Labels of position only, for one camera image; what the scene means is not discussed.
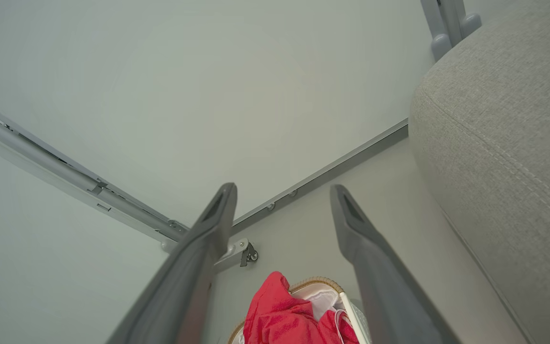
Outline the black caster wheel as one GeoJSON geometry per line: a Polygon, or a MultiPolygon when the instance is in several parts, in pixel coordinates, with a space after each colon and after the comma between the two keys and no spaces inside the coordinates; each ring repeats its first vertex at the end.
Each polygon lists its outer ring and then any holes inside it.
{"type": "Polygon", "coordinates": [[[252,263],[258,260],[258,252],[253,247],[251,242],[247,242],[245,249],[242,251],[240,259],[240,267],[246,267],[248,263],[252,263]]]}

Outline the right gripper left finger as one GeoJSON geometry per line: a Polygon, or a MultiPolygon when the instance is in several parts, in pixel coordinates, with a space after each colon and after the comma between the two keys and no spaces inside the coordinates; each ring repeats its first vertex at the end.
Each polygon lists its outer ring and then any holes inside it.
{"type": "Polygon", "coordinates": [[[228,250],[237,187],[225,183],[106,344],[200,344],[215,264],[228,250]]]}

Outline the grey partition support foot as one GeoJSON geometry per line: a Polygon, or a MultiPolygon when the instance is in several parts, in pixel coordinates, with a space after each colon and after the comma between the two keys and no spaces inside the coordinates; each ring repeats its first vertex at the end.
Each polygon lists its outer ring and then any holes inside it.
{"type": "Polygon", "coordinates": [[[193,268],[193,273],[197,276],[214,276],[231,267],[240,266],[242,251],[245,249],[247,242],[249,242],[249,240],[243,238],[236,243],[230,244],[227,248],[227,252],[216,262],[210,256],[194,256],[191,258],[179,256],[176,253],[178,243],[166,237],[161,241],[161,248],[164,252],[174,255],[174,259],[170,260],[167,258],[164,263],[162,263],[157,273],[155,273],[154,277],[156,279],[161,278],[165,276],[169,270],[175,271],[175,275],[177,276],[180,271],[179,267],[186,268],[187,270],[193,268]]]}

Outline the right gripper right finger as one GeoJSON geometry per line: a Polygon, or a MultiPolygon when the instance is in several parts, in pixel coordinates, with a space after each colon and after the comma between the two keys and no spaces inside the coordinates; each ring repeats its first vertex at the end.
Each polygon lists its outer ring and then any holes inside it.
{"type": "Polygon", "coordinates": [[[461,344],[434,303],[350,191],[330,188],[344,258],[353,265],[374,344],[461,344]]]}

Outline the grey partition bottom rail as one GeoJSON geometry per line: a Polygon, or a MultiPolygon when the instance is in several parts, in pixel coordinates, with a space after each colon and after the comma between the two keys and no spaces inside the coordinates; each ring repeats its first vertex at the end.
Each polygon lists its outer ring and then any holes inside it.
{"type": "Polygon", "coordinates": [[[330,163],[325,168],[303,179],[260,207],[244,214],[241,218],[235,220],[231,229],[231,236],[257,224],[271,214],[277,213],[277,211],[303,198],[306,194],[319,189],[319,187],[332,182],[334,179],[353,170],[356,166],[363,164],[365,161],[375,157],[375,155],[390,148],[392,145],[399,143],[406,137],[408,137],[408,119],[395,124],[395,126],[334,161],[334,163],[330,163]]]}

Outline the grey partition corner post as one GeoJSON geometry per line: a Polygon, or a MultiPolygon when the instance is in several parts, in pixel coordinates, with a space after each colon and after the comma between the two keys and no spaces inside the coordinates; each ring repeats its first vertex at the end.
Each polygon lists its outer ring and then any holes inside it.
{"type": "Polygon", "coordinates": [[[190,229],[103,181],[98,175],[55,150],[1,113],[0,144],[48,170],[62,182],[81,190],[91,201],[96,202],[96,207],[111,213],[112,217],[120,221],[125,220],[140,229],[146,228],[155,232],[155,238],[158,240],[167,237],[178,242],[190,229]]]}

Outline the white basket liner cloth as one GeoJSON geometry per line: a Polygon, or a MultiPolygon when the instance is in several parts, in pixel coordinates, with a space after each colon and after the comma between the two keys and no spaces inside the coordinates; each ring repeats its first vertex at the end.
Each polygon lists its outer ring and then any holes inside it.
{"type": "Polygon", "coordinates": [[[319,322],[327,311],[345,311],[341,294],[343,289],[333,285],[315,282],[295,287],[290,291],[293,298],[303,299],[311,303],[313,318],[319,322]]]}

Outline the grey folding rack legs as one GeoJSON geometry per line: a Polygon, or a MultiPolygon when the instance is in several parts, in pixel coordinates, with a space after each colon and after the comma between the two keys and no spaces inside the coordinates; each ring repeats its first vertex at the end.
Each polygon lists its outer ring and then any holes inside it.
{"type": "Polygon", "coordinates": [[[464,0],[420,0],[432,35],[431,51],[439,61],[482,26],[478,13],[467,13],[464,0]]]}

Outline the grey fabric sofa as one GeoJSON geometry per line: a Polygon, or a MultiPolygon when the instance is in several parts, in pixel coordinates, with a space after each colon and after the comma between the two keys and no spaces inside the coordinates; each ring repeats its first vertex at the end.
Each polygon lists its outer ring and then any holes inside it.
{"type": "Polygon", "coordinates": [[[515,0],[422,78],[410,145],[530,344],[550,344],[550,0],[515,0]]]}

